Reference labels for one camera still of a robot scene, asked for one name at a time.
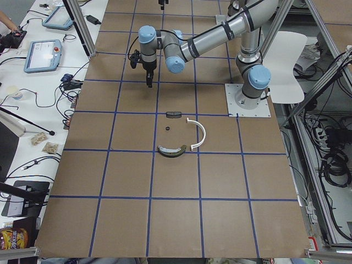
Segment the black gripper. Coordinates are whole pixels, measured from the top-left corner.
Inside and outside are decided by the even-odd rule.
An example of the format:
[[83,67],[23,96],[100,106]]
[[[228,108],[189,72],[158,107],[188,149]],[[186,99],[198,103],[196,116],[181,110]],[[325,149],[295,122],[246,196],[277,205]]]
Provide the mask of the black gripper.
[[160,5],[160,9],[164,10],[165,5],[168,4],[168,0],[158,0],[158,4]]
[[142,66],[146,70],[147,87],[152,88],[154,70],[157,68],[157,62],[143,62]]

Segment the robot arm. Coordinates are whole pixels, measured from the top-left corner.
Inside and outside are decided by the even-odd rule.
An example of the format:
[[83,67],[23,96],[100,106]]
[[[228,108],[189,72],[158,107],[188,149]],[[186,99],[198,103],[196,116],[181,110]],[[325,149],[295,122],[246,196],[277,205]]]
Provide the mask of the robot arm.
[[152,87],[157,67],[157,50],[164,51],[167,69],[182,72],[188,61],[241,37],[241,48],[236,58],[243,77],[243,86],[235,95],[236,104],[243,109],[254,109],[266,99],[263,95],[271,81],[269,69],[261,62],[259,47],[261,26],[274,14],[278,1],[240,1],[238,9],[228,13],[226,20],[187,40],[179,30],[157,30],[145,25],[139,29],[140,49],[129,54],[130,65],[142,64],[146,71],[146,85]]

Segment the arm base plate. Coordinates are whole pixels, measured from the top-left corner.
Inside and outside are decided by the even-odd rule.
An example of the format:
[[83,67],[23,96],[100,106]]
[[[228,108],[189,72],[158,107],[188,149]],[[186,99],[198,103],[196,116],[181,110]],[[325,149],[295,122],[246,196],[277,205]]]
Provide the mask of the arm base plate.
[[226,21],[227,19],[227,15],[221,15],[221,14],[217,14],[215,15],[215,20],[216,20],[216,24],[221,24],[223,21]]
[[246,97],[242,91],[243,84],[225,84],[228,115],[230,117],[270,118],[270,108],[265,92],[259,98]]

